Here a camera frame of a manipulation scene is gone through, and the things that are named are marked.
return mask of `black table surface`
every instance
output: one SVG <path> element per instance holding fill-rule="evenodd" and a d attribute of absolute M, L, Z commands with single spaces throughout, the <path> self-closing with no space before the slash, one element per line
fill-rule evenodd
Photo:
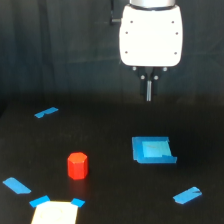
<path fill-rule="evenodd" d="M 17 195 L 0 184 L 0 222 L 31 223 L 29 201 L 80 198 L 77 224 L 224 223 L 224 107 L 74 105 L 41 119 L 46 105 L 14 103 L 0 119 L 0 180 L 32 190 Z M 133 161 L 134 136 L 168 136 L 175 165 Z M 67 158 L 82 151 L 89 175 L 72 181 Z M 193 187 L 185 205 L 173 196 Z"/>

